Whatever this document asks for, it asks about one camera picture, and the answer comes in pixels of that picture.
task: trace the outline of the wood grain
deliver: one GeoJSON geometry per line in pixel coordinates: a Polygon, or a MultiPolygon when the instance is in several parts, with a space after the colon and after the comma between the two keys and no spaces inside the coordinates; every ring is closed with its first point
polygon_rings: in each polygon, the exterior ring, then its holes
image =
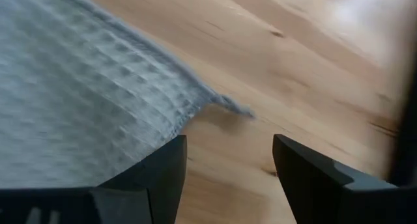
{"type": "Polygon", "coordinates": [[[186,126],[177,223],[294,223],[273,176],[275,133],[386,175],[407,87],[412,0],[93,1],[257,114],[209,106],[186,126]]]}

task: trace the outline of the wooden floor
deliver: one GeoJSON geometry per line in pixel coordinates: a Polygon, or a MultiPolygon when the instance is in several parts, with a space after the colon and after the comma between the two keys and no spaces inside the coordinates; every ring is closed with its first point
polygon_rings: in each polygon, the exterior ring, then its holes
{"type": "Polygon", "coordinates": [[[187,125],[177,223],[295,223],[271,175],[275,133],[386,176],[415,0],[93,1],[257,114],[210,106],[187,125]]]}

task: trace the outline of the gray waffle towel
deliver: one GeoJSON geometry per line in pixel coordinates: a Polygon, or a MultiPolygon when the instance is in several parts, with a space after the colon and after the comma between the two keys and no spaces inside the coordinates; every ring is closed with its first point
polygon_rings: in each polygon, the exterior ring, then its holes
{"type": "Polygon", "coordinates": [[[99,185],[209,103],[252,115],[88,0],[0,0],[0,188],[99,185]]]}

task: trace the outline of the black plastic part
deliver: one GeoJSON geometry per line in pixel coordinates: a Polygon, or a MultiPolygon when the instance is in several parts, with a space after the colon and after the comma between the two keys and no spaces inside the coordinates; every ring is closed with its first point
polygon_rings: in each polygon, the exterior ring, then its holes
{"type": "Polygon", "coordinates": [[[417,223],[417,188],[397,188],[284,135],[274,136],[273,155],[298,224],[417,223]]]}
{"type": "Polygon", "coordinates": [[[0,189],[0,223],[174,224],[186,149],[180,135],[97,188],[0,189]]]}

